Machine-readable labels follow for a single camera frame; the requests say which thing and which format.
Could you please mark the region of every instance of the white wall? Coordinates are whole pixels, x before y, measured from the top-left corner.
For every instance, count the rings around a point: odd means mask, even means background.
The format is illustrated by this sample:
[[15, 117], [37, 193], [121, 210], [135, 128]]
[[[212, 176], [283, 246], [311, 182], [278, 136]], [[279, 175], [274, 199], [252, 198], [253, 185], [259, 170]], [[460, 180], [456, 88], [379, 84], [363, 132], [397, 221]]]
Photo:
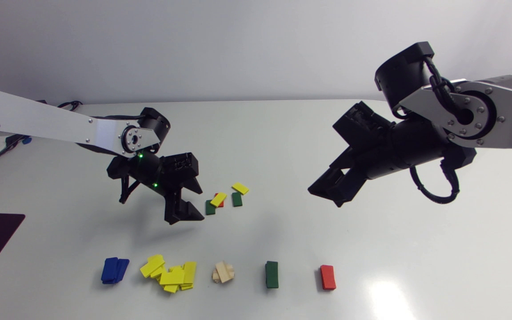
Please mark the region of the white wall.
[[0, 90], [54, 104], [382, 98], [376, 68], [423, 40], [445, 77], [512, 73], [512, 1], [0, 1]]

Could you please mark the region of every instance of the pile of yellow blocks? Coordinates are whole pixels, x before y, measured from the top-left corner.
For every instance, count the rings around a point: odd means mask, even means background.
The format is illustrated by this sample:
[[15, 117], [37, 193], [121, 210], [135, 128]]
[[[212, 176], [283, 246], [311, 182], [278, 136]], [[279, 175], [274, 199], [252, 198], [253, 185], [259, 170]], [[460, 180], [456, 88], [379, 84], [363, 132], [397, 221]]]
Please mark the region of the pile of yellow blocks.
[[148, 263], [140, 268], [144, 278], [154, 278], [163, 286], [163, 290], [176, 293], [177, 289], [192, 289], [195, 281], [197, 262], [187, 261], [184, 265], [176, 265], [165, 269], [165, 260], [162, 255], [154, 255], [148, 258]]

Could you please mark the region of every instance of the stack of blue blocks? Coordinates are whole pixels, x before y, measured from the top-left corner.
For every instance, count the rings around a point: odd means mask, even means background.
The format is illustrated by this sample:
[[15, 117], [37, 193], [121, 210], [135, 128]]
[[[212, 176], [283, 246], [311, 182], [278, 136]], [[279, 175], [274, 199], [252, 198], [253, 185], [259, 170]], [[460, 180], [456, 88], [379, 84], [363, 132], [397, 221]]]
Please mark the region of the stack of blue blocks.
[[110, 285], [122, 281], [128, 264], [130, 264], [128, 259], [118, 259], [117, 257], [106, 259], [102, 270], [102, 283]]

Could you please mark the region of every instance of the robotic arm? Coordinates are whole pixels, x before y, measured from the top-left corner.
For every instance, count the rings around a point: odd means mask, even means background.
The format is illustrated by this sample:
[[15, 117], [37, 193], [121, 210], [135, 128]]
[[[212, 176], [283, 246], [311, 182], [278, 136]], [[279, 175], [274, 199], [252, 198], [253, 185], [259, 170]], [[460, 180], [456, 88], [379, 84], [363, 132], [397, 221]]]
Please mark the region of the robotic arm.
[[[311, 194], [341, 207], [367, 180], [408, 168], [427, 198], [449, 203], [459, 193], [455, 170], [473, 161], [475, 148], [512, 148], [512, 75], [449, 81], [433, 55], [420, 42], [378, 68], [376, 85], [402, 121], [390, 122], [362, 102], [354, 105], [333, 125], [349, 148], [308, 188]], [[439, 158], [452, 186], [449, 196], [431, 194], [416, 172], [417, 165]]]
[[[88, 117], [0, 92], [0, 132], [75, 142], [94, 152], [116, 156], [108, 176], [122, 180], [120, 202], [139, 184], [165, 197], [165, 221], [203, 220], [183, 187], [201, 194], [199, 162], [193, 154], [157, 157], [171, 124], [159, 112], [144, 108], [139, 116]], [[129, 178], [136, 181], [129, 186]]]

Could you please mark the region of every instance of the green block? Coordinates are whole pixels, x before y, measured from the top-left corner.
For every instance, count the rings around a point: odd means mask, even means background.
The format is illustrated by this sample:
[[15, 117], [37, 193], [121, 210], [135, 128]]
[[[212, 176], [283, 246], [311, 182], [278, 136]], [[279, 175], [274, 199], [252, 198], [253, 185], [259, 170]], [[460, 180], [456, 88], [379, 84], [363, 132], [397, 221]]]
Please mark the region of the green block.
[[242, 194], [240, 192], [233, 192], [232, 197], [232, 206], [233, 207], [242, 207]]
[[207, 216], [214, 215], [215, 213], [217, 213], [216, 208], [213, 207], [213, 205], [211, 204], [211, 201], [212, 201], [212, 199], [207, 200], [207, 202], [205, 202], [205, 214]]
[[278, 289], [278, 262], [268, 261], [266, 262], [266, 288]]

